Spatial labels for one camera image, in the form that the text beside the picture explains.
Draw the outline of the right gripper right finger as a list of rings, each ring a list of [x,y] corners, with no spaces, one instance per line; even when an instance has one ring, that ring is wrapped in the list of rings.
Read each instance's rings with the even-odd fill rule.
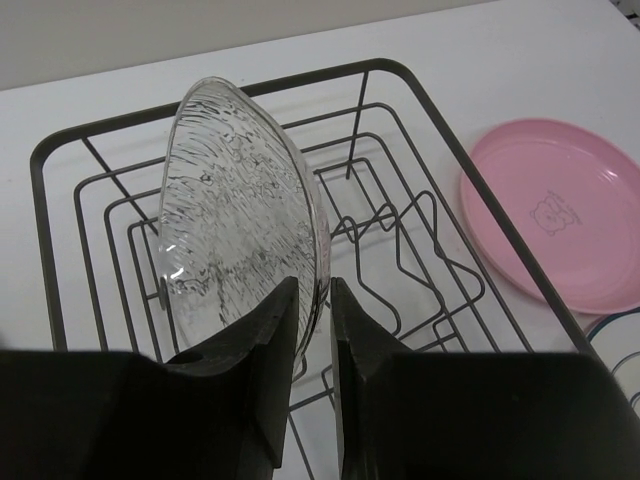
[[[331,282],[344,479],[635,479],[639,420],[577,353],[429,353]]]

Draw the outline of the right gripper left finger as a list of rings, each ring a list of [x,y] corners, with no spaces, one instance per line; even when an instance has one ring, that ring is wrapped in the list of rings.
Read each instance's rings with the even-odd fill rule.
[[[5,351],[5,479],[269,479],[282,464],[298,330],[288,277],[166,363]]]

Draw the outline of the clear glass plate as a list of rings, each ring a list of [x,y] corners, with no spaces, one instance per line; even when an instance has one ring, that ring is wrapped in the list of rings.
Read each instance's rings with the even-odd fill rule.
[[[304,357],[329,289],[327,215],[299,148],[226,79],[198,81],[177,109],[158,220],[165,307],[185,345],[230,326],[291,276],[295,356]]]

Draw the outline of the white plate dark rim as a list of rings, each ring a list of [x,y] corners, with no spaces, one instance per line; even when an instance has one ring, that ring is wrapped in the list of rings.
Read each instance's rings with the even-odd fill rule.
[[[629,405],[639,414],[639,309],[607,316],[587,333],[587,340],[611,371]]]

